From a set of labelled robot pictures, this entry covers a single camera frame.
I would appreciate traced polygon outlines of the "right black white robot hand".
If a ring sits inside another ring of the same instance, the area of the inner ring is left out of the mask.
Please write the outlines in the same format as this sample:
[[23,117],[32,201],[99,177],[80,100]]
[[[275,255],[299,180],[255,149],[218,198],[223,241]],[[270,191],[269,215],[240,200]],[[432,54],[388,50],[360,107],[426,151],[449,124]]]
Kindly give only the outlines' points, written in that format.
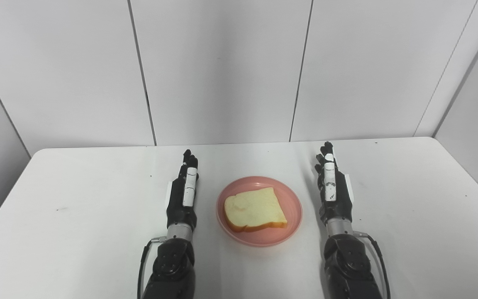
[[338,168],[333,144],[326,141],[316,155],[317,187],[320,191],[320,219],[326,225],[331,219],[353,221],[349,187],[345,174]]

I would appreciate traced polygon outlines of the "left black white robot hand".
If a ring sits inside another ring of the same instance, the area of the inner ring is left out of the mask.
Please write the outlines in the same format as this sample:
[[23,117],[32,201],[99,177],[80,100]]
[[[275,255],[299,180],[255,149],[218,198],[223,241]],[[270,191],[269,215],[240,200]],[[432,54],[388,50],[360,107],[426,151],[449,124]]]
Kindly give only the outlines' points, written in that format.
[[166,209],[167,226],[188,225],[191,230],[197,227],[197,215],[194,201],[197,195],[198,159],[187,149],[183,154],[183,163],[178,177],[171,183],[171,193]]

